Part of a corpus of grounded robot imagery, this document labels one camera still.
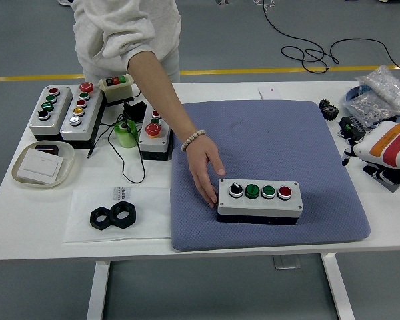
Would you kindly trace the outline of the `person's hand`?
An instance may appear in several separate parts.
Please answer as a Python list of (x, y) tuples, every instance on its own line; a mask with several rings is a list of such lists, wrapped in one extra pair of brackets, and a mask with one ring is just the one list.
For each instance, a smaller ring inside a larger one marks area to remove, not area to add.
[(215, 188), (211, 184), (207, 166), (210, 163), (220, 177), (226, 174), (216, 144), (208, 136), (200, 135), (187, 146), (186, 154), (189, 170), (198, 192), (210, 207), (214, 207), (217, 203), (217, 196)]

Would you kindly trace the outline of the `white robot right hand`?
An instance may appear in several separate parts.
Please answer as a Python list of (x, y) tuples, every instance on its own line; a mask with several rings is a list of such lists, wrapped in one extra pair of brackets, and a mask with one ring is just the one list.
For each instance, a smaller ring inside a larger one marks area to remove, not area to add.
[(363, 170), (387, 188), (400, 185), (400, 123), (383, 121), (358, 142), (344, 150), (342, 165), (357, 157), (366, 162)]

